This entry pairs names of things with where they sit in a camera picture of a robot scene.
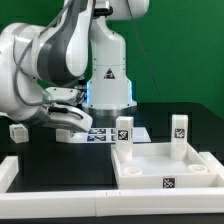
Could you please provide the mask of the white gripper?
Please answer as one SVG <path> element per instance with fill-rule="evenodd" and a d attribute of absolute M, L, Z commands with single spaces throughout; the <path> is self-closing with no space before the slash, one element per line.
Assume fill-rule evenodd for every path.
<path fill-rule="evenodd" d="M 88 132 L 92 126 L 92 117 L 76 107 L 54 103 L 42 109 L 46 113 L 44 127 Z"/>

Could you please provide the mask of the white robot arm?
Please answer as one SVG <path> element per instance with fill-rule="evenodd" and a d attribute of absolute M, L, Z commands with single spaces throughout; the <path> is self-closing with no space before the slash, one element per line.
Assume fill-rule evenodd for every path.
<path fill-rule="evenodd" d="M 13 23 L 0 33 L 0 112 L 25 126 L 78 132 L 90 111 L 134 109 L 126 44 L 108 20 L 143 16 L 150 0 L 64 0 L 46 27 Z"/>

